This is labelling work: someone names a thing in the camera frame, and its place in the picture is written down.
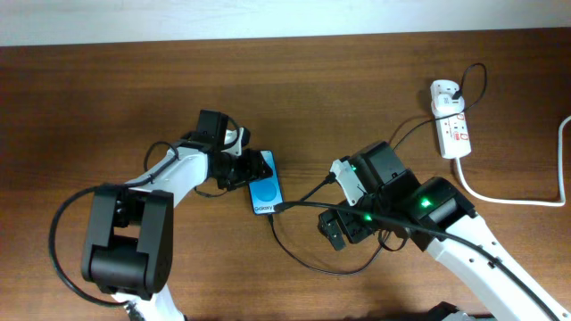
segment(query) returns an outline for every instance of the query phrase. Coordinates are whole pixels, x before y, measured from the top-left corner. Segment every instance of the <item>black cable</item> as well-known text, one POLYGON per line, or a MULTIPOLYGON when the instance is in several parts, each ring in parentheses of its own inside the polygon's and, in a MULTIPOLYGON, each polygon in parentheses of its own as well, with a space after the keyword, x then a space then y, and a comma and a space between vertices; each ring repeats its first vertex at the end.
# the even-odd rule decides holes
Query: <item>black cable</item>
POLYGON ((379 238, 378 241, 381 243, 381 247, 382 247, 383 249, 387 250, 387 251, 400 251, 400 250, 402 250, 402 249, 404 248, 404 246, 407 244, 407 241, 408 241, 408 240, 409 240, 408 237, 402 239, 401 245, 400 245, 398 248, 396 248, 396 249, 392 249, 392 248, 388 247, 388 245, 386 245, 386 241, 381 240, 380 238, 379 238))
POLYGON ((154 142, 151 147, 149 147, 149 149, 146 151, 146 155, 145 155, 145 160, 143 160, 143 169, 145 170, 145 172, 147 172, 149 170, 149 168, 147 167, 147 163, 149 162, 149 157, 151 156, 151 152, 153 152, 154 147, 160 145, 160 144, 164 144, 167 145, 174 153, 175 156, 177 157, 177 160, 179 160, 178 157, 178 150, 175 148, 175 146, 173 146, 171 143, 169 142, 164 142, 164 141, 159 141, 159 142, 154 142))
MULTIPOLYGON (((348 271, 348 272, 335 272, 335 271, 327 271, 325 269, 322 268, 318 268, 318 267, 313 267, 305 262, 303 262, 301 259, 299 259, 298 257, 296 257, 293 253, 291 253, 283 244, 282 242, 279 240, 279 237, 277 236, 276 233, 276 228, 274 228, 274 218, 271 214, 268 215, 268 221, 269 221, 269 226, 271 227, 271 232, 274 235, 274 238, 276 239, 277 244, 279 245, 279 247, 282 248, 282 250, 285 251, 285 253, 287 253, 287 255, 289 255, 292 259, 295 259, 299 264, 301 264, 302 266, 315 271, 315 272, 319 272, 319 273, 323 273, 326 275, 330 275, 330 276, 356 276, 357 274, 363 272, 364 270, 366 270, 371 263, 373 263, 375 261, 375 259, 377 259, 378 255, 381 253, 381 250, 383 249, 383 247, 381 245, 379 245, 379 247, 375 250, 375 252, 373 253, 373 255, 371 256, 371 258, 367 261, 367 263, 365 263, 362 267, 359 267, 353 271, 348 271)), ((387 233, 383 242, 388 241, 389 237, 391 236, 391 233, 387 233)))
POLYGON ((211 194, 211 193, 201 192, 201 191, 197 190, 196 187, 194 188, 194 192, 195 192, 197 195, 200 195, 200 196, 206 197, 206 198, 220 197, 220 196, 222 196, 222 195, 228 193, 228 191, 224 191, 224 192, 218 193, 218 194, 211 194))
POLYGON ((384 222, 384 223, 406 227, 412 231, 422 232, 422 233, 426 233, 426 234, 434 236, 434 237, 451 239, 451 240, 456 241, 458 243, 462 243, 462 244, 466 245, 468 248, 470 248, 470 249, 476 251, 477 253, 481 254, 482 256, 484 256, 495 267, 499 268, 511 281, 513 281, 517 286, 519 286, 519 288, 523 292, 525 292, 525 294, 527 294, 543 310, 543 312, 551 320, 559 321, 559 318, 557 317, 557 315, 547 306, 547 304, 545 304, 545 302, 543 302, 542 299, 540 299, 537 296, 537 294, 535 294, 535 292, 532 291, 523 281, 521 281, 515 274, 513 274, 513 272, 511 272, 511 270, 509 270, 505 265, 503 265, 503 263, 501 262, 500 259, 494 258, 494 256, 492 256, 492 254, 488 253, 483 248, 478 247, 477 245, 473 244, 472 242, 470 242, 464 238, 461 238, 459 236, 452 235, 452 234, 449 234, 446 232, 437 231, 437 230, 434 230, 431 228, 417 226, 415 224, 405 222, 405 221, 402 221, 402 220, 399 220, 396 218, 390 218, 390 217, 387 217, 384 215, 378 215, 376 213, 369 213, 369 212, 366 212, 365 210, 357 210, 357 209, 354 209, 354 208, 349 207, 349 206, 327 204, 327 203, 322 203, 322 202, 297 202, 297 201, 293 201, 293 202, 281 202, 281 203, 275 205, 274 209, 277 212, 280 212, 283 210, 290 209, 293 206, 309 206, 309 207, 318 207, 318 208, 329 209, 329 210, 341 210, 341 211, 349 212, 352 214, 361 215, 362 217, 365 217, 365 216, 371 217, 373 219, 379 220, 379 221, 384 222))
POLYGON ((316 193, 321 187, 327 185, 327 184, 333 184, 335 182, 335 174, 334 173, 329 173, 325 179, 323 180, 323 182, 319 183, 319 185, 315 186, 315 188, 313 188, 309 193, 305 194, 305 196, 303 196, 300 199, 300 202, 303 202, 307 199, 309 199, 314 193, 316 193))
POLYGON ((486 90, 486 88, 488 87, 488 70, 486 69, 485 65, 484 65, 483 63, 481 63, 481 62, 473 63, 473 64, 469 65, 469 66, 466 68, 466 70, 464 70, 464 74, 462 75, 462 80, 460 81, 459 90, 458 90, 456 93, 454 93, 454 96, 452 97, 452 99, 458 99, 458 98, 460 98, 460 97, 462 96, 462 93, 463 93, 462 90, 463 90, 463 88, 464 88, 464 80, 466 79, 466 75, 467 75, 468 72, 471 71, 474 67, 478 67, 478 66, 479 66, 479 67, 482 67, 482 69, 484 70, 484 85, 483 85, 483 87, 482 87, 482 92, 480 92, 480 95, 478 96, 478 98, 477 98, 471 105, 469 105, 467 108, 464 108, 461 112, 457 112, 457 113, 454 113, 454 114, 452 114, 452 115, 443 116, 443 117, 440 117, 440 118, 429 119, 429 120, 425 120, 425 121, 421 122, 420 124, 418 124, 418 125, 416 125, 415 127, 413 127, 411 130, 409 130, 409 132, 406 133, 406 134, 401 138, 401 140, 399 141, 399 143, 397 143, 397 144, 394 146, 393 150, 396 151, 396 149, 399 148, 399 145, 400 145, 402 142, 404 142, 404 141, 407 139, 407 137, 408 137, 410 134, 412 134, 412 132, 414 132, 415 130, 417 130, 418 128, 421 128, 421 127, 423 127, 424 125, 426 125, 426 124, 428 124, 428 123, 431 123, 431 122, 433 122, 433 121, 438 121, 438 120, 447 119, 447 118, 450 118, 450 117, 453 117, 453 116, 460 115, 462 112, 467 112, 470 108, 472 108, 472 107, 476 106, 478 103, 480 103, 480 101, 482 100, 482 98, 484 98, 485 90, 486 90))
POLYGON ((128 315, 128 321, 145 321, 145 318, 141 315, 141 312, 137 310, 137 305, 130 302, 127 307, 125 307, 128 315))
POLYGON ((81 290, 76 284, 74 284, 70 280, 70 278, 65 274, 65 272, 63 272, 62 266, 60 265, 60 261, 57 259, 57 253, 55 250, 55 234, 57 232, 57 226, 60 222, 60 218, 62 217, 63 212, 72 203, 74 203, 79 198, 81 198, 81 197, 83 197, 89 193, 93 193, 100 188, 127 189, 127 188, 131 188, 131 187, 139 187, 142 185, 152 183, 153 180, 163 172, 163 170, 165 170, 168 166, 170 166, 173 162, 175 162, 178 159, 178 150, 175 149, 172 145, 170 146, 170 148, 172 148, 174 150, 175 155, 172 158, 170 158, 169 160, 167 160, 164 164, 162 164, 153 173, 149 174, 149 176, 147 178, 145 178, 141 181, 138 181, 138 182, 133 182, 133 183, 125 183, 125 184, 109 184, 109 183, 106 183, 106 184, 102 184, 99 186, 88 187, 86 189, 83 189, 83 190, 73 194, 70 198, 68 198, 65 202, 63 202, 62 205, 60 206, 60 208, 55 212, 54 218, 52 219, 52 225, 50 226, 50 233, 49 233, 49 236, 47 239, 47 249, 48 249, 49 257, 50 257, 50 260, 52 261, 52 264, 54 265, 55 273, 60 277, 60 279, 63 281, 63 283, 68 288, 70 288, 70 290, 72 290, 74 293, 76 293, 80 298, 87 300, 89 302, 92 302, 94 304, 97 304, 97 305, 100 305, 103 307, 107 307, 107 308, 120 308, 120 307, 125 307, 128 304, 128 301, 112 302, 112 301, 97 299, 96 297, 93 297, 93 296, 83 292, 83 290, 81 290))

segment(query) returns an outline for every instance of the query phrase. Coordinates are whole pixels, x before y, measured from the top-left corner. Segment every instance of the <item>white power strip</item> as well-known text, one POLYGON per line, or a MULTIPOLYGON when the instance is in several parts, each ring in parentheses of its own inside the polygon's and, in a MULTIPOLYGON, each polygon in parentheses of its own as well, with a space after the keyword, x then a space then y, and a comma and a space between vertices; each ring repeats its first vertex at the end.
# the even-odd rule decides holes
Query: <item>white power strip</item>
POLYGON ((446 117, 448 115, 459 113, 456 116, 437 120, 436 131, 438 133, 438 142, 440 144, 440 154, 445 159, 454 159, 456 161, 456 169, 459 174, 459 179, 466 191, 468 191, 468 193, 477 199, 487 202, 497 202, 512 205, 538 205, 551 207, 564 206, 566 198, 565 187, 563 185, 563 128, 565 128, 565 125, 571 121, 571 116, 567 117, 561 122, 558 131, 559 201, 545 202, 529 200, 502 200, 487 197, 472 190, 464 178, 464 173, 462 173, 460 158, 470 154, 472 152, 472 147, 470 146, 470 140, 468 136, 466 115, 464 112, 461 112, 464 111, 464 98, 460 97, 457 100, 452 99, 458 89, 458 84, 453 81, 436 80, 430 86, 430 93, 432 94, 432 112, 436 118, 446 117))
POLYGON ((432 113, 436 118, 459 113, 446 119, 436 121, 440 154, 445 159, 464 157, 472 152, 466 115, 464 114, 464 98, 452 99, 458 91, 458 84, 451 80, 436 80, 430 86, 432 95, 432 113))

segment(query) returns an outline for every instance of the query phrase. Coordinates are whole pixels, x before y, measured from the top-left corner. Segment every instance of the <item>white cable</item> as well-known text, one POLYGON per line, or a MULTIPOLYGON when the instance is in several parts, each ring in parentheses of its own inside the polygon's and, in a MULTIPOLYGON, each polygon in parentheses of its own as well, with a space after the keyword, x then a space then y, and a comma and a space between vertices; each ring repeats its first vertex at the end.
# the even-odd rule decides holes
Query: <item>white cable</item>
POLYGON ((458 175, 460 178, 460 182, 462 186, 468 191, 468 193, 472 194, 474 197, 487 202, 497 202, 502 204, 513 204, 513 205, 537 205, 537 206, 552 206, 552 207, 561 207, 565 205, 565 187, 563 186, 563 128, 565 125, 571 120, 571 116, 565 118, 561 125, 559 125, 559 140, 558 140, 558 147, 557 147, 557 172, 558 172, 558 180, 559 180, 559 195, 561 195, 561 199, 557 202, 544 202, 544 201, 525 201, 525 200, 502 200, 502 199, 494 199, 492 197, 487 197, 480 195, 479 193, 474 192, 473 189, 468 186, 466 183, 466 179, 464 178, 464 174, 462 173, 462 166, 460 165, 460 158, 456 159, 456 169, 458 170, 458 175))

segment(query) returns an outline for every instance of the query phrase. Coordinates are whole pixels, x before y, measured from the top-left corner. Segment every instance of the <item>smartphone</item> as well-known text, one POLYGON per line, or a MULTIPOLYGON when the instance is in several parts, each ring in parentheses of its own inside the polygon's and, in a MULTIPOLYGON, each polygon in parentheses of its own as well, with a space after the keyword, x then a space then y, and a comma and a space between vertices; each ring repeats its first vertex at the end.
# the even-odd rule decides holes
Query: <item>smartphone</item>
POLYGON ((275 213, 274 205, 283 202, 282 188, 277 178, 276 162, 271 151, 261 151, 261 156, 271 167, 274 175, 262 180, 251 182, 250 197, 252 198, 252 209, 255 215, 268 215, 275 213))

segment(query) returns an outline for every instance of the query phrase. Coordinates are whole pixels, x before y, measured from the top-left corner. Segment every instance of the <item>wooden table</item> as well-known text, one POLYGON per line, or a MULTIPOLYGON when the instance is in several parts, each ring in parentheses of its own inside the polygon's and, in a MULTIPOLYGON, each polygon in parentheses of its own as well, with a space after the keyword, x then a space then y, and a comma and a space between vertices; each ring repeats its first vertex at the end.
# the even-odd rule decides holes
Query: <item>wooden table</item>
MULTIPOLYGON (((430 116, 433 80, 459 81, 470 63, 484 62, 489 88, 468 114, 467 180, 490 196, 554 200, 557 128, 571 114, 570 57, 571 29, 1 48, 0 318, 127 319, 81 300, 56 277, 49 224, 78 189, 140 175, 146 148, 194 128, 200 109, 231 115, 252 131, 252 148, 273 150, 285 198, 294 200, 320 182, 332 160, 389 140, 402 125, 398 139, 430 116)), ((475 71, 468 101, 480 86, 475 71)), ((569 186, 571 139, 565 149, 569 186)), ((439 155, 434 127, 420 129, 398 154, 420 181, 441 176, 459 185, 439 155)), ((342 196, 329 185, 315 200, 342 196)), ((569 206, 468 198, 515 259, 571 308, 569 206)), ((73 280, 98 293, 79 273, 90 202, 65 213, 57 248, 73 280)), ((376 238, 335 252, 316 228, 319 213, 295 209, 277 218, 293 252, 340 270, 368 259, 376 238)), ((413 244, 382 253, 360 276, 301 267, 277 247, 267 220, 252 214, 246 189, 216 200, 188 196, 176 209, 174 235, 169 285, 193 318, 378 317, 443 300, 486 311, 413 244)))

